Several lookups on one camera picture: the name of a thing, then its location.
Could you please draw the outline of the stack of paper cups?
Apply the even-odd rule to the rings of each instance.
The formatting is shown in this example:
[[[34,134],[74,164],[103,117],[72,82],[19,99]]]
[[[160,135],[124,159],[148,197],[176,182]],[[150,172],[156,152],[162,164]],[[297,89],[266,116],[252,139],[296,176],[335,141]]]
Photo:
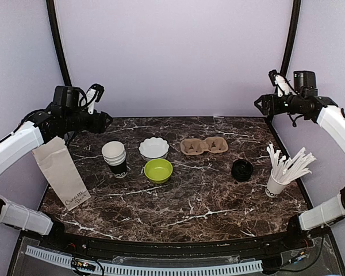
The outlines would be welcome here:
[[[102,147],[102,156],[116,178],[127,175],[126,150],[123,143],[110,141]]]

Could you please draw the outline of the stack of black lids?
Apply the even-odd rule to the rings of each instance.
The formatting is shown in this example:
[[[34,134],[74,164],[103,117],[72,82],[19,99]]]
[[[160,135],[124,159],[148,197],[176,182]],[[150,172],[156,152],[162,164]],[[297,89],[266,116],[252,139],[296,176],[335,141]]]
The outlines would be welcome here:
[[[239,182],[248,181],[253,173],[253,165],[245,159],[237,159],[233,162],[231,175]]]

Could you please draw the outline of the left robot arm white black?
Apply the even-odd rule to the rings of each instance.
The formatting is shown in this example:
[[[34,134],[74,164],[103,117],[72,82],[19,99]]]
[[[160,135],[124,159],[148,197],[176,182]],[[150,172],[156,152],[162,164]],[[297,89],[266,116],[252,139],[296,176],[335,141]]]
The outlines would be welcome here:
[[[94,109],[103,93],[104,87],[96,83],[87,92],[79,87],[56,86],[53,101],[47,108],[28,113],[14,131],[0,140],[0,175],[53,138],[71,140],[70,133],[78,131],[104,133],[112,117]],[[57,229],[61,223],[1,196],[0,223],[47,236],[48,243],[58,251],[70,245],[69,237]]]

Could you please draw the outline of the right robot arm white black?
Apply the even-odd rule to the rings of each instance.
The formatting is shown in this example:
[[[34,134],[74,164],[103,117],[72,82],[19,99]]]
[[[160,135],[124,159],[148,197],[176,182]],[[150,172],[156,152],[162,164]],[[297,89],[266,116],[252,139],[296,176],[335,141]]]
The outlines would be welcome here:
[[[295,71],[294,83],[276,70],[269,72],[275,87],[272,94],[261,95],[254,105],[265,116],[286,113],[289,116],[311,120],[325,130],[345,154],[345,113],[329,97],[318,95],[316,75],[312,71]],[[289,232],[282,236],[282,245],[295,249],[304,240],[304,232],[345,218],[345,187],[328,201],[293,216],[288,223]]]

